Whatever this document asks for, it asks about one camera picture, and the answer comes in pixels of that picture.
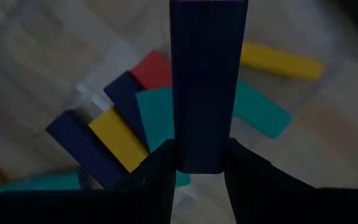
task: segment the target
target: blurry floor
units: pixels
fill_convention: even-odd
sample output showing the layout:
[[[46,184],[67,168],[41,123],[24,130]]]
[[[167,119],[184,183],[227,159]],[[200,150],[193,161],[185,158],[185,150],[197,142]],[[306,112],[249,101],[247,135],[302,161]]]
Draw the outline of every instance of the blurry floor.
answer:
[[[231,135],[315,187],[358,187],[355,27],[327,1],[250,0],[244,38],[327,67],[316,83],[241,68],[240,79],[294,119],[276,140],[238,118]],[[153,49],[170,55],[167,0],[0,0],[2,171],[16,179],[74,166],[45,126],[72,107],[97,117],[112,105],[103,87]],[[234,223],[223,176],[191,178],[177,189],[172,223]]]

